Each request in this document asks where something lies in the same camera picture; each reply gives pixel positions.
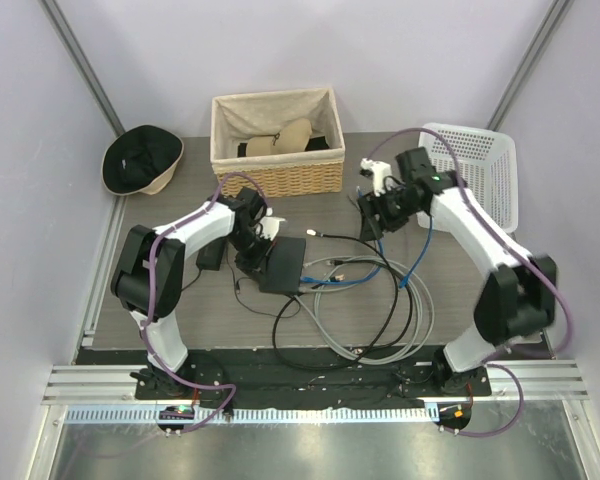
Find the black power adapter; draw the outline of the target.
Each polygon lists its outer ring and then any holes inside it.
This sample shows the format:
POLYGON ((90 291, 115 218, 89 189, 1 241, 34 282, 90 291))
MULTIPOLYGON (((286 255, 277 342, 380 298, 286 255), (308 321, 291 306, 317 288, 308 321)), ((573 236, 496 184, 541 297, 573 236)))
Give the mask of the black power adapter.
POLYGON ((227 238, 213 240, 197 254, 196 267, 199 271, 219 271, 227 249, 227 238))

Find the black network switch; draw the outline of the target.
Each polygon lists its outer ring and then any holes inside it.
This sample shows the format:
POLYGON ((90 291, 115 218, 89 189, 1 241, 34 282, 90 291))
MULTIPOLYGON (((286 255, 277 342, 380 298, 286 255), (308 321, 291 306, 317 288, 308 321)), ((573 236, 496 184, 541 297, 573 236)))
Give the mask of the black network switch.
POLYGON ((259 281, 259 291, 285 296, 296 295, 300 288, 305 251, 304 238, 278 237, 266 258, 264 276, 259 281))

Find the wicker basket with liner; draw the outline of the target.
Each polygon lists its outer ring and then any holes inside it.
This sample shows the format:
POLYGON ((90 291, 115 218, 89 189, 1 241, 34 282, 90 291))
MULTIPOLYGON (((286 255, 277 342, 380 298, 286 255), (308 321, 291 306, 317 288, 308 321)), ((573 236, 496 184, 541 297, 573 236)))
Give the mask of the wicker basket with liner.
POLYGON ((342 190, 345 141, 329 87, 212 100, 210 162, 223 192, 255 180, 269 197, 342 190))

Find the white plastic perforated basket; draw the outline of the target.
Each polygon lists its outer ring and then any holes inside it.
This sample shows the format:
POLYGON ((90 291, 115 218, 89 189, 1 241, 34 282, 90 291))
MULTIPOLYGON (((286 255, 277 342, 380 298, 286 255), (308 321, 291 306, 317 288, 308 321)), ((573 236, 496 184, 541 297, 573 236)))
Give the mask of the white plastic perforated basket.
POLYGON ((426 129, 444 139, 422 133, 420 147, 427 150, 439 172, 455 164, 446 149, 451 146, 459 161, 460 174, 487 214, 506 233, 518 227, 518 176, 515 142, 506 134, 474 127, 428 123, 426 129))

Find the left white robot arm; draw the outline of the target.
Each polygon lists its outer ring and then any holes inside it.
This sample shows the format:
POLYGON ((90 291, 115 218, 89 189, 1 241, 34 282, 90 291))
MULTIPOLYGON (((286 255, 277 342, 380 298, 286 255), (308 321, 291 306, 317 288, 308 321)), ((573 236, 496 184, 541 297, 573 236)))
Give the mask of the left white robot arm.
POLYGON ((188 350, 175 314, 186 261, 224 238, 236 250, 236 266, 261 280, 280 222, 263 193, 244 187, 235 196, 216 191, 197 210, 165 225, 137 225, 128 232, 111 292, 138 325, 149 363, 161 370, 158 386, 170 398, 185 397, 193 385, 192 373, 183 368, 188 350))

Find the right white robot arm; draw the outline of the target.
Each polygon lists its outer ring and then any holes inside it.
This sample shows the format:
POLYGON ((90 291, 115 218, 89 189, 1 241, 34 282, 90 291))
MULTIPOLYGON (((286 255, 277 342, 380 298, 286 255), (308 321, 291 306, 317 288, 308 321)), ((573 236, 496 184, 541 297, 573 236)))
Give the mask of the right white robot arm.
POLYGON ((360 173, 372 190, 359 197, 360 237, 379 240, 417 214, 442 225, 483 277, 472 324, 433 356, 431 380, 452 395, 496 352, 551 326, 555 320, 556 263, 535 257, 492 220, 455 170, 439 172, 425 148, 407 150, 397 165, 364 158, 360 173))

